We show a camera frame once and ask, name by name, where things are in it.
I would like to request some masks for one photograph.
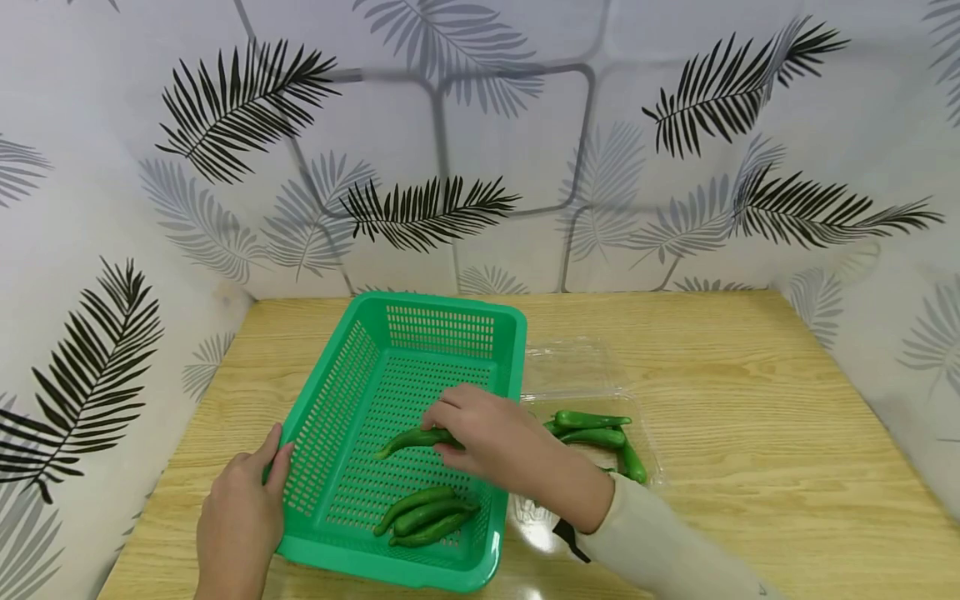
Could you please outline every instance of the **green chili pepper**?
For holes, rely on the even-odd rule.
[[[623,429],[616,427],[615,431],[623,433]],[[640,461],[640,457],[637,456],[636,450],[630,445],[630,441],[626,440],[622,448],[620,448],[620,460],[623,461],[623,474],[633,479],[641,486],[647,482],[647,469],[643,466],[643,463]]]
[[[606,415],[591,415],[576,411],[557,411],[553,421],[560,427],[567,429],[602,429],[617,425],[629,425],[634,422],[630,417],[608,417]]]
[[[546,430],[549,431],[550,434],[553,435],[553,437],[555,438],[559,438],[564,433],[569,431],[569,429],[567,429],[566,427],[560,427],[557,424],[557,422],[554,420],[547,421],[546,423],[543,424],[543,426],[546,427]]]
[[[434,444],[450,444],[454,447],[463,448],[463,445],[454,440],[453,434],[446,429],[438,429],[437,427],[434,427],[433,429],[427,429],[426,431],[423,431],[419,427],[414,427],[413,429],[404,431],[387,442],[382,448],[380,448],[379,452],[373,455],[373,458],[382,461],[394,452],[403,448],[409,448],[415,445]]]
[[[409,536],[416,533],[422,526],[438,521],[445,516],[472,513],[477,508],[479,507],[476,504],[459,498],[424,504],[397,518],[394,522],[394,535],[398,538]]]
[[[560,436],[564,444],[590,444],[617,450],[627,442],[622,431],[612,429],[576,429]]]
[[[394,519],[418,506],[455,497],[457,497],[457,493],[450,486],[438,486],[436,488],[427,488],[426,490],[411,493],[406,497],[400,498],[394,506],[387,510],[383,518],[380,519],[380,524],[373,529],[373,534],[375,536],[382,536],[387,533]]]
[[[460,527],[476,515],[476,511],[469,513],[457,513],[455,515],[445,516],[436,523],[428,525],[415,534],[404,536],[402,538],[390,538],[391,546],[403,546],[405,548],[419,548],[440,541],[446,536],[460,529]]]

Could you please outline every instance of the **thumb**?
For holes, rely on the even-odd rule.
[[[270,433],[267,434],[267,439],[263,441],[263,445],[248,460],[257,468],[266,468],[270,461],[274,460],[276,447],[280,445],[280,436],[282,435],[283,427],[280,426],[280,423],[274,423],[274,426],[270,428]]]
[[[287,483],[287,476],[290,474],[290,458],[294,453],[294,443],[284,444],[276,452],[274,457],[274,466],[270,469],[270,476],[267,478],[267,490],[273,499],[277,502],[283,499],[283,486]]]
[[[449,444],[436,444],[433,446],[433,449],[435,452],[437,452],[437,454],[440,454],[442,459],[444,459],[445,466],[455,468],[468,475],[480,474],[476,461],[474,461],[473,457],[467,454],[464,450],[455,448]]]

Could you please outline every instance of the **wooden table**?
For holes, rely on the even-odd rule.
[[[530,339],[607,341],[638,384],[670,487],[691,525],[795,600],[955,599],[960,528],[775,292],[492,298]],[[250,311],[100,598],[192,597],[194,530],[212,479],[283,421],[346,299]],[[602,567],[508,527],[482,598],[643,598]],[[265,598],[446,598],[288,564]]]

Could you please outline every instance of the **wallpaper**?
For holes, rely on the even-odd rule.
[[[0,15],[0,600],[96,596],[263,298],[774,288],[960,516],[960,1]]]

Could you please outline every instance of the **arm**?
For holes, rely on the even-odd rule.
[[[601,525],[577,546],[659,600],[784,598],[736,557],[683,524],[637,482],[614,475],[616,491]]]
[[[461,385],[423,416],[424,428],[435,425],[465,447],[435,446],[445,464],[538,501],[580,532],[591,559],[659,600],[783,598],[651,492],[604,473],[510,400]]]
[[[254,454],[237,454],[213,481],[197,521],[200,582],[194,600],[260,600],[283,536],[283,485],[293,445],[274,425]],[[263,470],[273,463],[267,483]]]

